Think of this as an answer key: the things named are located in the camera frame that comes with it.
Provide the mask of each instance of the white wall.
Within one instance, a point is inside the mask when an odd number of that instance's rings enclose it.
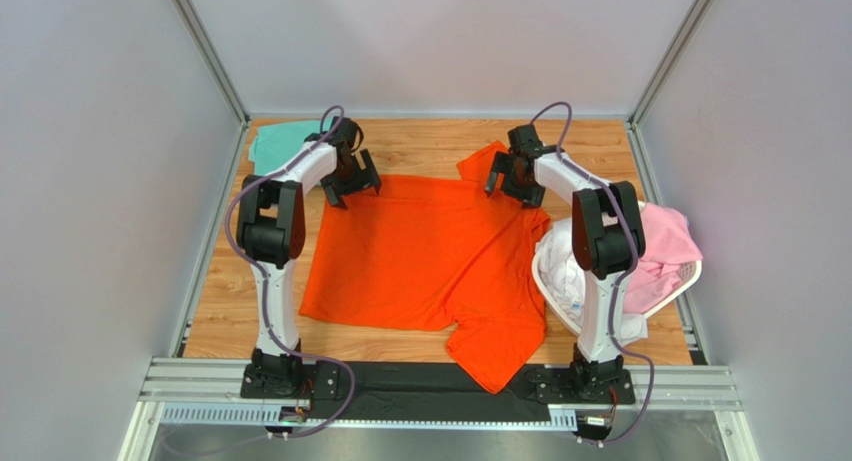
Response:
[[[635,107],[693,0],[193,0],[253,113]]]
[[[236,135],[170,0],[0,0],[0,457],[116,458]]]
[[[642,127],[765,460],[849,459],[852,0],[716,0]]]

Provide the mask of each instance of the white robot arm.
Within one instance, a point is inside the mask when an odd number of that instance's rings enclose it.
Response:
[[[252,265],[258,299],[260,329],[251,364],[246,367],[243,398],[289,397],[302,387],[303,366],[293,309],[293,270],[305,243],[305,194],[317,183],[335,208],[346,208],[343,196],[381,188],[370,153],[361,150],[363,167],[355,157],[363,132],[348,118],[334,118],[338,128],[321,143],[319,134],[305,140],[283,174],[265,181],[248,176],[240,199],[237,244]],[[358,146],[356,138],[360,137]],[[275,217],[261,210],[277,206]]]
[[[573,252],[586,276],[583,326],[574,348],[571,384],[577,392],[599,394],[627,376],[618,348],[620,330],[613,327],[621,326],[629,283],[625,271],[633,262],[625,227],[605,225],[604,217],[615,217],[621,211],[636,255],[641,256],[645,237],[636,190],[626,181],[608,184],[558,152],[556,146],[545,146],[532,124],[509,131],[509,144],[508,154],[495,156],[485,191],[493,193],[502,174],[500,189],[526,207],[541,206],[545,188],[571,204]]]

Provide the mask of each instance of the white laundry basket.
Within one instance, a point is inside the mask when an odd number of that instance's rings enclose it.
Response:
[[[642,202],[642,201],[639,201],[639,209],[641,210],[644,207],[645,207],[645,203]],[[544,286],[544,283],[541,281],[541,275],[538,272],[538,263],[539,263],[539,258],[541,256],[542,252],[543,252],[543,250],[539,250],[537,253],[535,253],[535,256],[533,257],[532,272],[533,272],[533,279],[535,279],[535,284],[538,286],[538,290],[539,290],[539,292],[541,292],[542,296],[544,296],[544,299],[547,300],[547,304],[548,304],[548,306],[550,306],[550,309],[551,309],[551,311],[553,311],[553,314],[555,314],[556,317],[559,318],[560,321],[562,321],[562,324],[564,324],[565,327],[567,327],[568,329],[571,330],[571,332],[573,332],[574,334],[579,336],[580,331],[582,330],[581,326],[579,324],[577,324],[576,321],[571,319],[568,316],[568,313],[566,313],[559,306],[559,303],[557,303],[556,300],[553,299],[553,296],[550,295],[550,293],[547,291],[547,288]],[[663,309],[663,307],[665,307],[665,305],[674,301],[678,296],[683,294],[684,291],[689,289],[690,286],[695,284],[695,281],[697,281],[698,277],[701,276],[701,261],[695,261],[695,262],[692,262],[692,263],[684,263],[684,264],[680,265],[680,269],[678,270],[677,274],[678,274],[678,277],[680,277],[680,286],[678,286],[674,291],[669,293],[668,296],[661,299],[660,302],[658,302],[657,304],[654,305],[654,307],[652,307],[648,311],[642,313],[642,315],[645,316],[645,319],[648,319],[651,316],[653,316],[654,313]]]

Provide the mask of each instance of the metal profile bar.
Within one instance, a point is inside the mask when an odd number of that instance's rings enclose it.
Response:
[[[630,151],[633,153],[633,162],[636,165],[636,172],[639,174],[642,192],[645,193],[645,201],[660,204],[662,203],[662,195],[651,168],[642,133],[636,129],[635,125],[630,123],[625,123],[624,129],[627,131],[627,141],[630,143]]]
[[[668,79],[669,74],[671,74],[672,68],[677,63],[677,60],[683,53],[684,48],[695,33],[695,29],[698,27],[698,24],[701,22],[701,18],[704,17],[704,14],[707,12],[707,8],[710,7],[712,1],[713,0],[693,1],[692,6],[686,14],[686,18],[684,18],[683,23],[681,23],[680,28],[669,45],[668,50],[666,50],[666,54],[663,56],[662,61],[660,61],[657,71],[654,72],[654,75],[651,77],[651,82],[648,83],[648,86],[639,98],[639,103],[636,105],[636,109],[633,110],[633,114],[629,118],[630,124],[637,126],[642,125],[642,122],[648,115],[648,111],[651,109],[651,105],[657,98],[657,94],[659,94],[660,89],[663,87],[666,79]]]
[[[247,360],[154,358],[139,401],[170,403],[263,404],[239,397]],[[629,366],[640,399],[648,389],[647,366]],[[287,406],[290,401],[275,401]],[[554,405],[560,409],[591,409],[589,405]],[[659,366],[649,409],[742,410],[731,371],[725,366]]]
[[[717,412],[716,423],[722,434],[722,443],[729,461],[760,460],[744,412]]]
[[[181,322],[172,336],[172,356],[180,356],[182,346],[189,336],[192,319],[195,316],[195,310],[198,308],[198,302],[201,299],[201,290],[204,288],[207,270],[210,268],[210,261],[213,258],[213,248],[216,246],[216,238],[219,236],[219,227],[222,226],[225,218],[225,208],[228,207],[228,201],[231,197],[231,187],[237,175],[237,169],[240,167],[240,159],[243,155],[248,131],[249,126],[247,124],[243,125],[236,139],[236,147],[228,165],[225,178],[219,186],[219,202],[216,206],[216,212],[211,217],[207,226],[204,227],[204,244],[195,261],[195,270],[193,270],[192,278],[190,279],[189,296],[184,300],[183,310],[181,311]]]
[[[678,310],[685,313],[686,316],[689,317],[692,326],[692,334],[695,337],[695,344],[698,346],[698,349],[704,352],[705,358],[707,358],[708,362],[712,356],[711,350],[708,348],[707,343],[704,342],[706,339],[704,337],[704,328],[701,324],[701,319],[698,316],[695,316],[695,297],[692,295],[691,291],[686,291],[682,295],[678,296],[675,300],[678,304]]]
[[[118,454],[119,461],[139,461],[151,456],[164,409],[163,403],[136,403]]]
[[[248,122],[248,113],[245,106],[243,106],[243,103],[237,94],[237,90],[234,88],[234,84],[228,77],[228,73],[225,72],[225,68],[222,66],[222,61],[219,59],[219,55],[216,54],[216,50],[213,48],[213,43],[210,41],[207,31],[204,29],[204,25],[201,24],[198,12],[196,12],[195,8],[192,6],[192,1],[172,1],[178,10],[178,13],[180,13],[180,17],[183,19],[187,31],[189,31],[190,36],[192,36],[193,41],[195,41],[195,45],[198,47],[201,57],[210,69],[210,74],[213,75],[213,79],[216,81],[216,84],[219,86],[219,90],[225,97],[225,101],[234,112],[237,122],[241,125],[246,124]]]
[[[162,424],[207,424],[230,426],[286,426],[307,428],[325,419],[305,422],[281,421],[281,405],[216,405],[207,403],[168,403],[160,418]],[[341,419],[336,428],[442,429],[463,431],[576,431],[577,413],[573,409],[554,407],[547,421],[381,421]]]
[[[683,336],[686,338],[686,345],[690,347],[690,349],[698,349],[698,339],[695,338],[695,333],[691,326],[688,328],[684,328]]]

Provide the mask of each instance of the wooden table surface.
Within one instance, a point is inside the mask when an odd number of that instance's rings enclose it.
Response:
[[[285,120],[261,119],[252,123],[243,151],[231,197],[239,192],[242,179],[252,174],[248,146],[257,128]],[[364,148],[369,149],[380,174],[416,174],[436,178],[459,179],[456,163],[493,140],[508,144],[506,132],[526,121],[479,119],[356,119],[365,133]],[[558,139],[563,122],[541,120],[539,135],[547,144]],[[620,121],[577,120],[571,126],[565,149],[590,171],[612,180],[629,180],[641,196],[641,186],[627,135]],[[298,312],[305,291],[316,247],[324,196],[311,190],[305,199],[307,240],[295,270],[295,309]],[[571,215],[570,206],[552,192],[545,196],[543,208],[553,218]],[[232,219],[231,229],[237,217]],[[302,350],[347,361],[421,361],[452,362],[444,343],[454,326],[442,331],[402,331],[324,323],[296,316],[302,338]],[[547,339],[529,360],[531,363],[567,363],[576,337],[548,310]],[[185,357],[246,359],[254,348],[258,333],[257,300],[254,278],[249,266],[228,246],[220,230],[213,259],[201,294],[201,300],[184,350]],[[631,344],[638,352],[651,356],[658,364],[692,364],[672,303],[649,320],[650,337]],[[628,363],[641,363],[626,359]]]

